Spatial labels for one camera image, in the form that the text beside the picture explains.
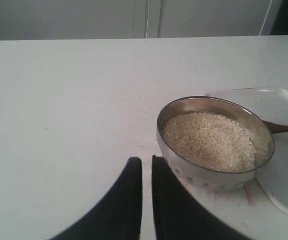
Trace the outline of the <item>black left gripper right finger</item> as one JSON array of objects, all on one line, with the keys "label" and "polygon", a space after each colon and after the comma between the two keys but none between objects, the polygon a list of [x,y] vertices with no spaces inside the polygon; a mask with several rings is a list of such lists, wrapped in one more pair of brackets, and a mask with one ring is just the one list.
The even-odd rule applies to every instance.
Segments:
[{"label": "black left gripper right finger", "polygon": [[158,240],[235,240],[180,184],[162,157],[152,156],[152,204]]}]

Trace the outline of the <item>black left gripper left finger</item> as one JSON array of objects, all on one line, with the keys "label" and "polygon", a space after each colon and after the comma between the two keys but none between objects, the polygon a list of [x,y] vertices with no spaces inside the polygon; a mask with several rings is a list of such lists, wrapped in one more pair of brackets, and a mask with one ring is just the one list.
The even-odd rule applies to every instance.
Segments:
[{"label": "black left gripper left finger", "polygon": [[105,196],[55,240],[138,240],[142,220],[142,161],[128,159]]}]

